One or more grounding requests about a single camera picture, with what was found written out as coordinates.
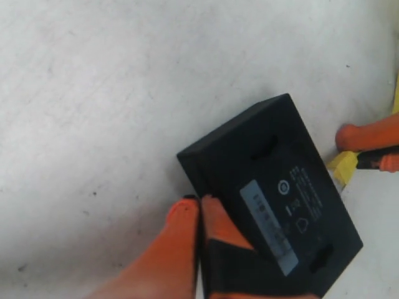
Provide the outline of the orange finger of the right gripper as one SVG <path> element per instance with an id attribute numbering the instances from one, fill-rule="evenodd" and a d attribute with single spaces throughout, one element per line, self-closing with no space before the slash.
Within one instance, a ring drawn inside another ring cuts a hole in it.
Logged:
<path id="1" fill-rule="evenodd" d="M 374 123 L 355 126 L 347 124 L 335 135 L 341 151 L 371 151 L 398 145 L 398 113 Z"/>
<path id="2" fill-rule="evenodd" d="M 398 153 L 361 153 L 358 155 L 357 169 L 373 169 L 390 173 L 398 172 Z"/>

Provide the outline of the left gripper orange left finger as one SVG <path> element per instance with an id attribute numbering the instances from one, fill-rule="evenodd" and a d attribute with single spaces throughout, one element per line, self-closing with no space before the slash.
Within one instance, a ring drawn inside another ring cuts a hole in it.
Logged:
<path id="1" fill-rule="evenodd" d="M 88 298 L 194 298 L 199 202 L 182 198 L 144 253 Z"/>

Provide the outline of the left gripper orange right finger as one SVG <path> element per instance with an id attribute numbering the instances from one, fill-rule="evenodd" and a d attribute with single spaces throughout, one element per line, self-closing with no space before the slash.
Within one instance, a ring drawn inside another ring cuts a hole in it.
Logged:
<path id="1" fill-rule="evenodd" d="M 314 298 L 311 293 L 267 289 L 277 280 L 267 275 L 267 261 L 235 226 L 221 201 L 201 199 L 203 288 L 205 298 Z"/>

